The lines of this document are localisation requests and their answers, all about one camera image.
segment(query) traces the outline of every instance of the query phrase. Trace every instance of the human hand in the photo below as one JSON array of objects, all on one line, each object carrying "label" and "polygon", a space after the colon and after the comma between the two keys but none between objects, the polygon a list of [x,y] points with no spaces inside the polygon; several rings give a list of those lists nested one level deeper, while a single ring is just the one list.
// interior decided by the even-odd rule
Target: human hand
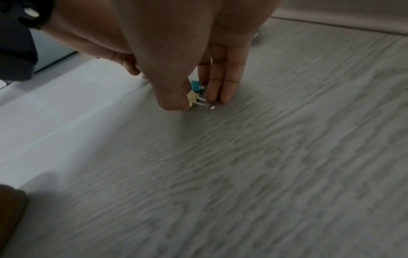
[{"label": "human hand", "polygon": [[116,62],[131,75],[140,74],[107,0],[55,0],[51,19],[41,30],[80,53]]},{"label": "human hand", "polygon": [[160,106],[187,110],[196,66],[207,100],[238,90],[251,41],[279,0],[111,0],[119,24]]}]

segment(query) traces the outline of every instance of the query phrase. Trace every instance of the wooden floor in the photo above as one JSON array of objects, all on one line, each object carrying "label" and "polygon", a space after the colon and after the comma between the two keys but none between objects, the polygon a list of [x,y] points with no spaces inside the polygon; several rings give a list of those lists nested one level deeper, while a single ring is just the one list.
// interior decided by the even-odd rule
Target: wooden floor
[{"label": "wooden floor", "polygon": [[23,186],[2,258],[408,257],[408,38],[271,19],[230,105],[168,113],[142,87],[65,144],[131,103]]}]

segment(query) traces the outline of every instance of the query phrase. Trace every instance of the foot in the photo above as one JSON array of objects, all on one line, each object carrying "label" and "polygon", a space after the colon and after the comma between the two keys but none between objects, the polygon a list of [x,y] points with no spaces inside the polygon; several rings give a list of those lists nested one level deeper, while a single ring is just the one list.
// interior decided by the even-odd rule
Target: foot
[{"label": "foot", "polygon": [[27,204],[27,195],[14,188],[0,185],[0,251],[13,234]]}]

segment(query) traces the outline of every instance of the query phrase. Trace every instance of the beige wall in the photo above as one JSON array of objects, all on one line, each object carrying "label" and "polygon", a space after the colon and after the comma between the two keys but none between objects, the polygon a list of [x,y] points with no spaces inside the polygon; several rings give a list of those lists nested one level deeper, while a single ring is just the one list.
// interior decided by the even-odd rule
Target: beige wall
[{"label": "beige wall", "polygon": [[283,0],[274,16],[408,34],[408,0]]}]

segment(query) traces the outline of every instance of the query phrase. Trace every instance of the watch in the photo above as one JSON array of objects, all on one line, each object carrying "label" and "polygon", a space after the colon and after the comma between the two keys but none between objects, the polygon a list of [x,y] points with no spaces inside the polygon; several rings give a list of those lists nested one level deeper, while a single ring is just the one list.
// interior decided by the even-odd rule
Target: watch
[{"label": "watch", "polygon": [[40,29],[51,18],[54,0],[0,0],[0,11],[29,28]]}]

